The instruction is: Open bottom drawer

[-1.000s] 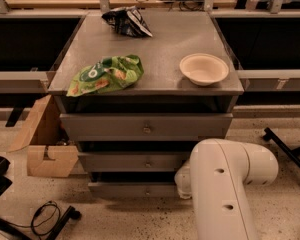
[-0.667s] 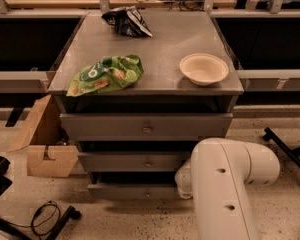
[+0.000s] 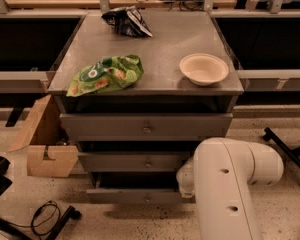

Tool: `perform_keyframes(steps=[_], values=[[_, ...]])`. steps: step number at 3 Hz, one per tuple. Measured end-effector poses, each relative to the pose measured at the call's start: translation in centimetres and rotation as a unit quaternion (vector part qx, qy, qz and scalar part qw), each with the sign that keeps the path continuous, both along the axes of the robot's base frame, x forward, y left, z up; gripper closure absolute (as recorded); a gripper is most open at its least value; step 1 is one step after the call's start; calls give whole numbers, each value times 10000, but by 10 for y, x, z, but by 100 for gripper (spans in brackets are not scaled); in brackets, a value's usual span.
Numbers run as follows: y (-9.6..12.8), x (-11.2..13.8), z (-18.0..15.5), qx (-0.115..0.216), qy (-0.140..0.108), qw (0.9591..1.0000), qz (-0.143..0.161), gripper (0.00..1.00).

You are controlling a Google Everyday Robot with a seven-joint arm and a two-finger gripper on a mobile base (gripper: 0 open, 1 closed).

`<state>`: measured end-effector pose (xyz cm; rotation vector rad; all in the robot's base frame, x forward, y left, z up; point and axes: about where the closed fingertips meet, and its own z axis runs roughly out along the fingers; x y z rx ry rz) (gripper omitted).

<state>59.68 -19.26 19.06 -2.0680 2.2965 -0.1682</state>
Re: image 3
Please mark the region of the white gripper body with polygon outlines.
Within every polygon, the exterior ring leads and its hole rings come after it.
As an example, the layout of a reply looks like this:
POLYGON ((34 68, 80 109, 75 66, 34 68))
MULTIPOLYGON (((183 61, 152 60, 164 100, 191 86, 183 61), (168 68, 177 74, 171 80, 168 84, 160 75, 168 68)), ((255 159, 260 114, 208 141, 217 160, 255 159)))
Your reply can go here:
POLYGON ((176 174, 178 188, 183 198, 192 198, 195 196, 194 190, 194 172, 193 159, 188 159, 176 174))

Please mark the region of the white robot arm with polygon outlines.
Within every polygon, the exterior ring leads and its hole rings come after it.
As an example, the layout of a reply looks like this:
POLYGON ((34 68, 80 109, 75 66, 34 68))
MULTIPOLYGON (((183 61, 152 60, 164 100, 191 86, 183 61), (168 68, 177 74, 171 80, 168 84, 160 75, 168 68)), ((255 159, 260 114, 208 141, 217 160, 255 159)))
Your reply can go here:
POLYGON ((181 196, 196 201, 201 240, 263 240, 249 187, 272 186, 283 171, 280 155, 267 145, 210 138, 176 179, 181 196))

